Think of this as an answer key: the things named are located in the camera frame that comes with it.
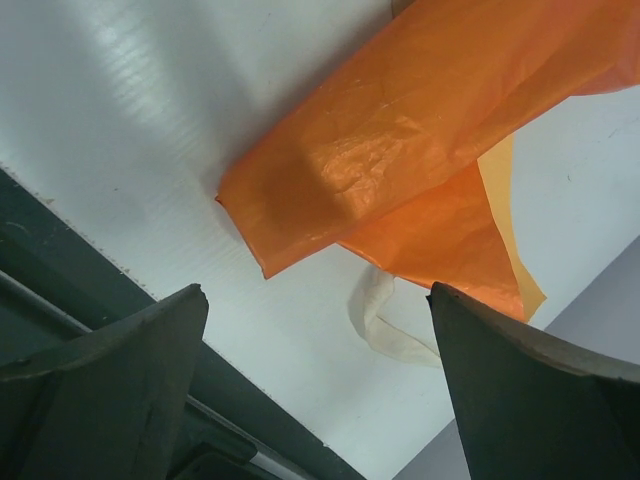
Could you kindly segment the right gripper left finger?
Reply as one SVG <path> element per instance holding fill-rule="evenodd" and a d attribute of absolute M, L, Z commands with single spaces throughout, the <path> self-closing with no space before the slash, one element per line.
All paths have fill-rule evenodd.
<path fill-rule="evenodd" d="M 165 478 L 208 308 L 192 284 L 2 366 L 2 478 Z"/>

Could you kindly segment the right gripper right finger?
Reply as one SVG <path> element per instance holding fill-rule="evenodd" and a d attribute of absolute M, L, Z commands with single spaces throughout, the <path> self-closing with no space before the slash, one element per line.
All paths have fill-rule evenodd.
<path fill-rule="evenodd" d="M 474 479 L 636 479 L 639 368 L 435 283 L 428 297 Z"/>

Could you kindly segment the cream fabric ribbon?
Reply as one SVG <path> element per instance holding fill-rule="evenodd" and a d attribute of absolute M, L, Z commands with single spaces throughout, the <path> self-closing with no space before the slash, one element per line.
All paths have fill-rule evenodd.
<path fill-rule="evenodd" d="M 381 316 L 381 310 L 394 293 L 395 277 L 373 265 L 367 266 L 347 303 L 354 330 L 378 354 L 403 364 L 442 369 L 437 348 Z"/>

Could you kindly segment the orange wrapping paper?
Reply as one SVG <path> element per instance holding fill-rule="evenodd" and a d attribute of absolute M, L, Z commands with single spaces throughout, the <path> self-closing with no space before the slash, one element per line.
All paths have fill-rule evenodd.
<path fill-rule="evenodd" d="M 222 177 L 271 277 L 338 243 L 520 321 L 544 294 L 510 212 L 514 133 L 639 82 L 635 1 L 418 1 Z"/>

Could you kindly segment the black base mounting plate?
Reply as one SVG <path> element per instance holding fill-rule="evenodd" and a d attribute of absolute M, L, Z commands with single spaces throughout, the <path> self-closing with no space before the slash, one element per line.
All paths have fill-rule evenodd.
<path fill-rule="evenodd" d="M 103 327 L 153 299 L 43 202 L 1 176 L 1 270 L 86 327 Z M 208 345 L 188 400 L 238 427 L 314 479 L 359 473 Z"/>

